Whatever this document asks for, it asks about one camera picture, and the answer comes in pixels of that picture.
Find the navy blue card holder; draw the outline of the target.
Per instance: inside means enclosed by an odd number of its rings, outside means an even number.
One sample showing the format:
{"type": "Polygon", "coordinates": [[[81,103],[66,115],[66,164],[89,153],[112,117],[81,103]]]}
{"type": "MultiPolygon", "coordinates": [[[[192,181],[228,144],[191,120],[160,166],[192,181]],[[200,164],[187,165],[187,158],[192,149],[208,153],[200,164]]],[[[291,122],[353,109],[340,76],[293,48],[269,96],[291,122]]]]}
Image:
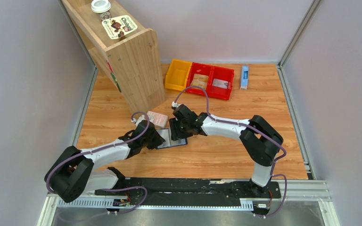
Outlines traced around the navy blue card holder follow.
{"type": "Polygon", "coordinates": [[[170,147],[176,147],[176,146],[188,144],[188,141],[186,138],[173,141],[171,139],[171,130],[169,128],[157,129],[157,132],[165,141],[161,145],[156,147],[156,149],[164,149],[164,148],[170,148],[170,147]]]}

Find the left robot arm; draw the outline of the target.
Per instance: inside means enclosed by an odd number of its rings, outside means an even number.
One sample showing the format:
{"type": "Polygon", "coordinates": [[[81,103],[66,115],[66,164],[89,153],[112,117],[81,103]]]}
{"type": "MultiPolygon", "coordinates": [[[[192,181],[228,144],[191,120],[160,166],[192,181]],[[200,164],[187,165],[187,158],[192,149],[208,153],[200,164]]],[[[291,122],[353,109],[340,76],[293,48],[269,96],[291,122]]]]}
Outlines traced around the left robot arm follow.
{"type": "Polygon", "coordinates": [[[101,189],[120,195],[125,189],[120,174],[110,169],[98,169],[111,162],[129,159],[143,148],[155,149],[164,142],[154,124],[141,120],[135,129],[109,144],[89,149],[67,147],[49,169],[44,181],[47,189],[66,203],[76,200],[84,192],[101,189]]]}

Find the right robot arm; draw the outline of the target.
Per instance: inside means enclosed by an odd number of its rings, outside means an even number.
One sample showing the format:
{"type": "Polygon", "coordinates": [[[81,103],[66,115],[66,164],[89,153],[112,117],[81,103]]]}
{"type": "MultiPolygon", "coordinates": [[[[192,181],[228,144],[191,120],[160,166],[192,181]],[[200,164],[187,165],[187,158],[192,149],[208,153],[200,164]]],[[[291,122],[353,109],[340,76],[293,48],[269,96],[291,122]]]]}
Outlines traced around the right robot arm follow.
{"type": "Polygon", "coordinates": [[[262,197],[269,191],[274,159],[282,147],[282,136],[261,116],[233,120],[202,112],[196,114],[184,104],[172,103],[174,117],[169,120],[171,139],[195,135],[221,136],[241,141],[254,161],[250,191],[262,197]]]}

